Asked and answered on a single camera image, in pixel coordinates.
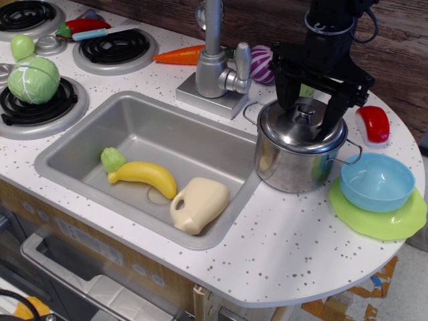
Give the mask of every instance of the floor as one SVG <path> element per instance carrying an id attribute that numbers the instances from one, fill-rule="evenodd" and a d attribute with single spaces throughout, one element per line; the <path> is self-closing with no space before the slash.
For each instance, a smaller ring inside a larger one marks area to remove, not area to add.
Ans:
<path id="1" fill-rule="evenodd" d="M 424 156 L 423 161 L 428 181 L 428 156 Z M 428 203 L 427 190 L 428 183 L 425 188 Z M 427 271 L 428 253 L 404 244 L 395 260 L 378 275 L 331 298 L 296 306 L 288 321 L 426 320 Z"/>

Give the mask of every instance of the pot lid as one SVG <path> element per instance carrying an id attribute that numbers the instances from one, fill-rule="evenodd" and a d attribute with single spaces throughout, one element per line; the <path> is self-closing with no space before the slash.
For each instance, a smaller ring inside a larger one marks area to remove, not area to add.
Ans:
<path id="1" fill-rule="evenodd" d="M 265 137 L 280 148 L 299 154 L 322 154 L 342 146 L 348 129 L 343 119 L 331 130 L 321 124 L 327 105 L 299 98 L 287 112 L 277 100 L 260 112 L 258 125 Z"/>

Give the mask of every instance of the sink drain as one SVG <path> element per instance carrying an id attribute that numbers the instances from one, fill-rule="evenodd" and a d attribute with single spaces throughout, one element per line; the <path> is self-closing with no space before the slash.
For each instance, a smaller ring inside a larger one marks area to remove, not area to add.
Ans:
<path id="1" fill-rule="evenodd" d="M 156 188 L 151 187 L 147 192 L 147 198 L 150 202 L 156 205 L 166 205 L 171 202 L 170 199 L 167 199 L 163 194 L 158 191 Z"/>

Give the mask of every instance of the carrot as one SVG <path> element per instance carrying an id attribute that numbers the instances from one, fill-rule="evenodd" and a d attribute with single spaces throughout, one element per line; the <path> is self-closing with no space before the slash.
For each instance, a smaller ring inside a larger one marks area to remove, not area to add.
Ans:
<path id="1" fill-rule="evenodd" d="M 197 65 L 199 52 L 204 47 L 205 45 L 193 45 L 191 47 L 161 53 L 160 55 L 154 56 L 153 60 L 165 64 Z M 234 49 L 225 48 L 225 51 L 228 58 L 233 58 Z"/>

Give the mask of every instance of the faucet spout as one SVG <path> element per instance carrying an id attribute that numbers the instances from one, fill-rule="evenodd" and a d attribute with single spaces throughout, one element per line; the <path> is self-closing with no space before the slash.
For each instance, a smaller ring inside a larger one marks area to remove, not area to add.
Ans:
<path id="1" fill-rule="evenodd" d="M 221 0 L 205 0 L 205 53 L 209 56 L 218 55 L 221 51 L 221 19 L 223 10 Z"/>

